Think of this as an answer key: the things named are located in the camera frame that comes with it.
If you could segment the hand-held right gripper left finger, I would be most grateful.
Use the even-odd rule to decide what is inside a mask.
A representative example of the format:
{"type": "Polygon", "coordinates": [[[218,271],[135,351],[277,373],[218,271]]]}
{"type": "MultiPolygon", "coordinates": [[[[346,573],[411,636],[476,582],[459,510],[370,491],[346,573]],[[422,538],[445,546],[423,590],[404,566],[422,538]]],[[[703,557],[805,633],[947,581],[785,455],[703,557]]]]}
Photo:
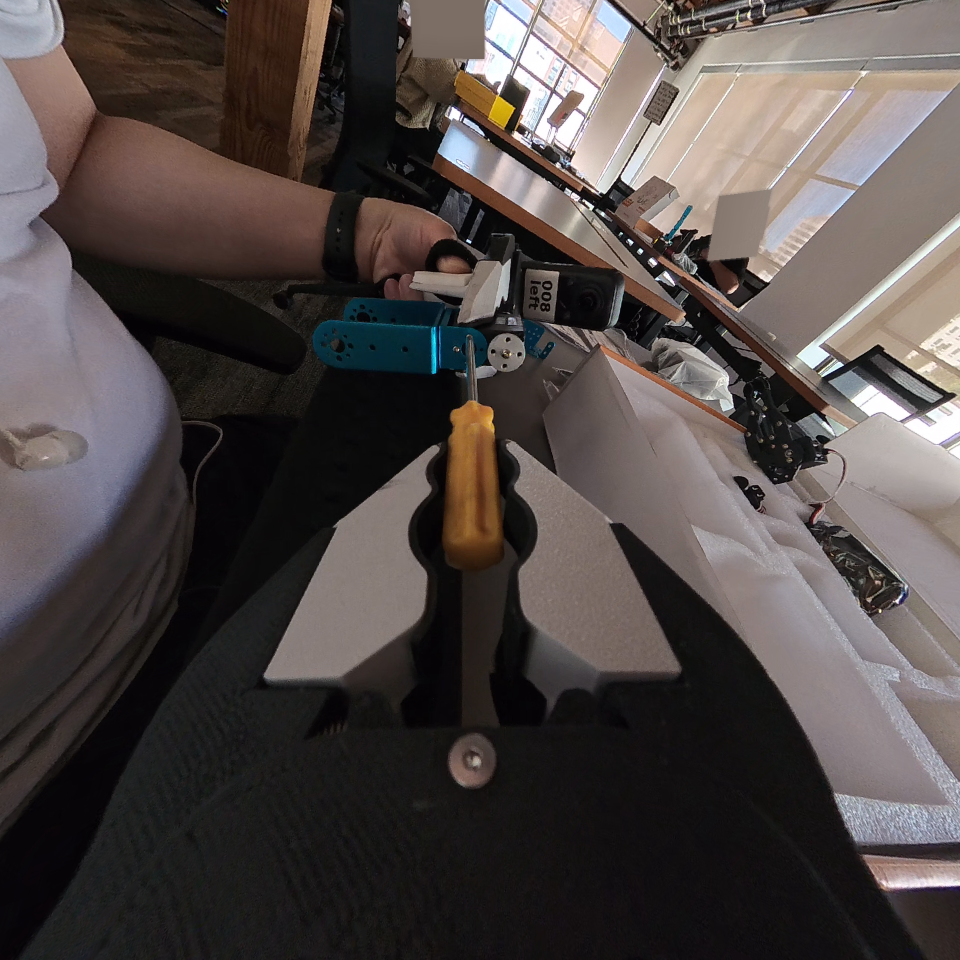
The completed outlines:
{"type": "Polygon", "coordinates": [[[441,546],[447,446],[433,445],[340,520],[263,675],[273,688],[455,700],[460,574],[441,546]]]}

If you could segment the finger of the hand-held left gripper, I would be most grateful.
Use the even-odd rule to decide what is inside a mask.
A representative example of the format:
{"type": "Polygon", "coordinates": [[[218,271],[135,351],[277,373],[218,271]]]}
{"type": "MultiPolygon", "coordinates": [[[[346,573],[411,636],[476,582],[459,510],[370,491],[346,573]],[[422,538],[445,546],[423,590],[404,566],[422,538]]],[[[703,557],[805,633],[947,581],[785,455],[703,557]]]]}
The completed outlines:
{"type": "Polygon", "coordinates": [[[491,322],[512,292],[513,259],[477,262],[465,287],[456,324],[472,327],[491,322]]]}

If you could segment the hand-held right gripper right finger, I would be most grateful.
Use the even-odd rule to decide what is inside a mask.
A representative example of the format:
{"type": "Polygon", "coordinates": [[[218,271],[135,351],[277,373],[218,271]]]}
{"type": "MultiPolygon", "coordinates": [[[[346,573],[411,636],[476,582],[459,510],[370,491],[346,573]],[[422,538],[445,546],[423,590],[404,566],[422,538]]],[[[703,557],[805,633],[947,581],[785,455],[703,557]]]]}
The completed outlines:
{"type": "Polygon", "coordinates": [[[520,675],[547,700],[610,683],[674,681],[681,666],[611,522],[518,443],[511,487],[532,516],[532,544],[516,548],[520,675]]]}

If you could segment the blue toy robot arm segment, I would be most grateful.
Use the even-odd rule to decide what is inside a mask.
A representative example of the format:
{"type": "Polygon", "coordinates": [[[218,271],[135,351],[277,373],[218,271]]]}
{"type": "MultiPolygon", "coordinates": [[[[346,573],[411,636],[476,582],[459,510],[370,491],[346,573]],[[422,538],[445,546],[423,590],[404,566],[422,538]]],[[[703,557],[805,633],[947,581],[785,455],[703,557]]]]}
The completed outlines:
{"type": "Polygon", "coordinates": [[[473,338],[479,378],[517,371],[545,360],[556,341],[542,325],[506,316],[474,325],[458,322],[459,308],[438,301],[356,297],[342,318],[322,322],[313,348],[330,368],[412,375],[464,374],[467,339],[473,338]]]}

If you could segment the yellow handled screwdriver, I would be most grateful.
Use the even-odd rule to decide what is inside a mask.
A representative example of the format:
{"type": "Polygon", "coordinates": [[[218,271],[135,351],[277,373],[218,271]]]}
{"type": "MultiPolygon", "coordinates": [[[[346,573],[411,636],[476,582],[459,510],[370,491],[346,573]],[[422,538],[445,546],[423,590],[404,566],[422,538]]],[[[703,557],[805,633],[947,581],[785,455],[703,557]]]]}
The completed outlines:
{"type": "Polygon", "coordinates": [[[467,401],[450,414],[441,543],[451,568],[480,571],[503,559],[504,534],[495,412],[478,400],[471,334],[465,358],[467,401]]]}

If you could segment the person's left forearm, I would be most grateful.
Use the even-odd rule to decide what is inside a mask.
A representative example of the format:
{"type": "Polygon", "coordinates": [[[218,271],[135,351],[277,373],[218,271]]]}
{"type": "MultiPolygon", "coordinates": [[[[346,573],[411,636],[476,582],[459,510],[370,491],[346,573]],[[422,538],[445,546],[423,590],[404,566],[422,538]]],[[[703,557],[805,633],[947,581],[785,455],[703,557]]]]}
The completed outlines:
{"type": "Polygon", "coordinates": [[[59,187],[43,219],[72,249],[200,279],[322,276],[330,193],[133,119],[33,114],[59,187]]]}

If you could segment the person's left hand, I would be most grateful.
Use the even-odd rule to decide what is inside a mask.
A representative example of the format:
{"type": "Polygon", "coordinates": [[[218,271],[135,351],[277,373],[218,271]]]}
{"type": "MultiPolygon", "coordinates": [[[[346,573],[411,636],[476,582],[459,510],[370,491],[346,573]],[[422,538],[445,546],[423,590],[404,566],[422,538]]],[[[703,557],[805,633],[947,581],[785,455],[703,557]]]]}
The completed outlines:
{"type": "Polygon", "coordinates": [[[365,198],[355,221],[354,258],[361,282],[386,282],[386,299],[420,302],[411,288],[414,272],[426,269],[431,248],[456,239],[453,226],[427,210],[383,198],[365,198]]]}

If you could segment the long grey wood-edged table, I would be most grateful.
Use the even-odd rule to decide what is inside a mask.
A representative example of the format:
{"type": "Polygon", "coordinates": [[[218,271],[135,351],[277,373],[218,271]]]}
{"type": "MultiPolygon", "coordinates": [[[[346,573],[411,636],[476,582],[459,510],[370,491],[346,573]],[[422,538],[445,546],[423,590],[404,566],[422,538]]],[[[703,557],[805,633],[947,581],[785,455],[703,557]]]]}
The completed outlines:
{"type": "Polygon", "coordinates": [[[452,121],[433,167],[482,207],[495,211],[563,255],[585,266],[618,270],[629,295],[672,323],[684,320],[684,309],[655,282],[598,215],[582,208],[564,191],[472,128],[452,121]]]}

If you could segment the white box with red print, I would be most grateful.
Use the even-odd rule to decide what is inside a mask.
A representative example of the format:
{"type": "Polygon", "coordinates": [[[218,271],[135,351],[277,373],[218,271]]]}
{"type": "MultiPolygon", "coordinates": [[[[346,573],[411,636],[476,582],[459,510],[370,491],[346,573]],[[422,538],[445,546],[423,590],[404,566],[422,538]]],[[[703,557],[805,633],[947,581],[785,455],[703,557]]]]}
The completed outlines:
{"type": "Polygon", "coordinates": [[[641,220],[652,223],[654,218],[677,201],[679,196],[676,186],[653,175],[621,201],[616,215],[631,227],[641,220]]]}

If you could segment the clear plastic bag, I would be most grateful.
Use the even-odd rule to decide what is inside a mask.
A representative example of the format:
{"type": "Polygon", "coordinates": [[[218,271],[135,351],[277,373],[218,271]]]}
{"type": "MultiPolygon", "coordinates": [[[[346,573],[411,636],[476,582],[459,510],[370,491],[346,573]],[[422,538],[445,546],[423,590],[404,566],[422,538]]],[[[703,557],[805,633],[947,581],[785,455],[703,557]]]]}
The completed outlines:
{"type": "Polygon", "coordinates": [[[691,397],[712,405],[722,414],[735,410],[730,375],[689,343],[657,338],[650,347],[654,372],[691,397]]]}

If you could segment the yellow storage boxes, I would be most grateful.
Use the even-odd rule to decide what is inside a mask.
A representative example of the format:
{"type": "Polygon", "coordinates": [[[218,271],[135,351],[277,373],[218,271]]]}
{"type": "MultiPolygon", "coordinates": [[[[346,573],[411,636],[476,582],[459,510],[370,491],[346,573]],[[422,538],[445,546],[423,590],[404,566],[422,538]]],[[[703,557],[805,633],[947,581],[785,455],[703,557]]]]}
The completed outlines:
{"type": "Polygon", "coordinates": [[[496,90],[464,70],[458,72],[454,85],[462,104],[470,106],[495,126],[506,129],[514,115],[515,107],[501,97],[496,90]]]}

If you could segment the white foam packing box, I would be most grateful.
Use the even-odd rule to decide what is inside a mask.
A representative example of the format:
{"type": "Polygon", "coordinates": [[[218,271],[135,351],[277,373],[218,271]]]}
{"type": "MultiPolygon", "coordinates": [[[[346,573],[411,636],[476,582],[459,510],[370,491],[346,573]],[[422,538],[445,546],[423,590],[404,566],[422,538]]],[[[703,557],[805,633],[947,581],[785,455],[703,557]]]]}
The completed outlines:
{"type": "Polygon", "coordinates": [[[958,842],[958,553],[925,517],[846,484],[826,517],[909,585],[870,617],[807,527],[837,467],[776,486],[736,426],[600,347],[543,413],[558,475],[703,594],[774,680],[861,846],[958,842]]]}

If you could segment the narrow wood-edged table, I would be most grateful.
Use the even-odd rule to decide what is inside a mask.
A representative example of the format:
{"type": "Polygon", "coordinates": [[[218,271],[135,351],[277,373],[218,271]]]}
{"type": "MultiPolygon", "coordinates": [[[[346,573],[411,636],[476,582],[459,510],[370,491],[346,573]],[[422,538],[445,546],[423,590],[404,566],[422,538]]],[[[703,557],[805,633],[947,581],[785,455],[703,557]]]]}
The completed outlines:
{"type": "Polygon", "coordinates": [[[608,217],[607,222],[613,231],[633,242],[641,265],[647,266],[649,260],[654,259],[688,293],[684,311],[689,324],[736,372],[738,378],[750,381],[760,375],[761,366],[765,365],[782,383],[777,390],[778,396],[786,402],[793,397],[800,397],[799,401],[794,402],[796,409],[799,410],[804,404],[846,428],[856,426],[867,418],[853,402],[799,357],[781,349],[772,335],[750,325],[738,309],[713,287],[681,270],[670,258],[662,256],[651,241],[618,217],[608,217]]]}

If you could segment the black toy robot claw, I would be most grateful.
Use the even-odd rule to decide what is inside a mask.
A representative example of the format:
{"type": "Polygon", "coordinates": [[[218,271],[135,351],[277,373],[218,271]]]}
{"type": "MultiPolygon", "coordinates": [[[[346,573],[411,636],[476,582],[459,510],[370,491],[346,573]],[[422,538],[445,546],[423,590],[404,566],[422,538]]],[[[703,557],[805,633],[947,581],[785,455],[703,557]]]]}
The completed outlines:
{"type": "Polygon", "coordinates": [[[750,460],[774,485],[789,483],[800,471],[829,462],[825,438],[810,437],[792,421],[777,406],[763,376],[744,383],[733,419],[745,428],[750,460]]]}

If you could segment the silver antistatic bag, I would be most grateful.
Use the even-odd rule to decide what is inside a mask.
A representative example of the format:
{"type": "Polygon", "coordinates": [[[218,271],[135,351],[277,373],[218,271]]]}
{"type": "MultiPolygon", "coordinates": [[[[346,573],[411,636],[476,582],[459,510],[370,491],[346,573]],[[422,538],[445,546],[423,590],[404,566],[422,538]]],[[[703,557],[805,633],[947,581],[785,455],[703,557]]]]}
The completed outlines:
{"type": "Polygon", "coordinates": [[[875,617],[906,602],[907,582],[849,530],[815,518],[806,527],[865,614],[875,617]]]}

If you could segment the person's white t-shirt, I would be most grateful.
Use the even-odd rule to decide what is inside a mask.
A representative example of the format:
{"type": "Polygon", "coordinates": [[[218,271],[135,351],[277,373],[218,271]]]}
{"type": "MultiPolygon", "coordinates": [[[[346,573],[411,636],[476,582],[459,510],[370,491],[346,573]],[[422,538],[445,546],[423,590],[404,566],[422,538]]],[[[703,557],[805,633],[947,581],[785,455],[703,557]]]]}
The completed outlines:
{"type": "Polygon", "coordinates": [[[1,821],[90,735],[172,616],[193,511],[167,380],[42,220],[59,187],[6,63],[1,80],[1,414],[78,434],[24,470],[2,442],[1,821]]]}

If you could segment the wooden pillar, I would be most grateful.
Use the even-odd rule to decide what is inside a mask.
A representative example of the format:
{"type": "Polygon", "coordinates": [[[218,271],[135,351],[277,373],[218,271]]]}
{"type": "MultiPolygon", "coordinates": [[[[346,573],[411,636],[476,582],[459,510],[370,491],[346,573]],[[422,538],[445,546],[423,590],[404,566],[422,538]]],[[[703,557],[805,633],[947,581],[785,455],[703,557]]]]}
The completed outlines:
{"type": "Polygon", "coordinates": [[[329,26],[330,1],[230,1],[223,156],[298,182],[329,26]]]}

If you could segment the black ceiling pipes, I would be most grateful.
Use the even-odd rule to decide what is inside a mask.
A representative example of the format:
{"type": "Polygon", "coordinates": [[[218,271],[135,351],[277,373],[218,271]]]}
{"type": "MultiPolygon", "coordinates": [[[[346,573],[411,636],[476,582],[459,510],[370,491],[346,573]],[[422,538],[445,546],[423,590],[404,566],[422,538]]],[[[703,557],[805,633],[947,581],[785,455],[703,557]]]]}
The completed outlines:
{"type": "Polygon", "coordinates": [[[795,11],[819,14],[833,1],[728,1],[695,9],[668,11],[656,22],[655,34],[664,44],[703,37],[740,25],[756,26],[774,15],[795,11]]]}

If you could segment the black mesh chair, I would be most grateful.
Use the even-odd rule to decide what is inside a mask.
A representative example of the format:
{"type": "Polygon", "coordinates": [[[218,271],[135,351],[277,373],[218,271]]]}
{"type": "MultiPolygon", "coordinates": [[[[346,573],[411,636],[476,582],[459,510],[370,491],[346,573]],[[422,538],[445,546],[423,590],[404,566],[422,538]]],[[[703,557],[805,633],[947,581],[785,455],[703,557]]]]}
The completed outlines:
{"type": "Polygon", "coordinates": [[[880,345],[825,373],[823,379],[861,412],[887,412],[902,424],[932,424],[930,415],[956,399],[955,392],[936,385],[880,345]]]}

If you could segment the white foam block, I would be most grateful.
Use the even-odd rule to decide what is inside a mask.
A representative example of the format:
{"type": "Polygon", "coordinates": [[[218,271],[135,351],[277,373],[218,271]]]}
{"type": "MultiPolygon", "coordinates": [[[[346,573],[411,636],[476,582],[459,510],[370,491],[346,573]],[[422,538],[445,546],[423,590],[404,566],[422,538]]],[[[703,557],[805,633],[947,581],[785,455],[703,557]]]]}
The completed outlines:
{"type": "Polygon", "coordinates": [[[959,460],[888,414],[872,414],[829,442],[846,484],[886,499],[959,546],[959,460]]]}

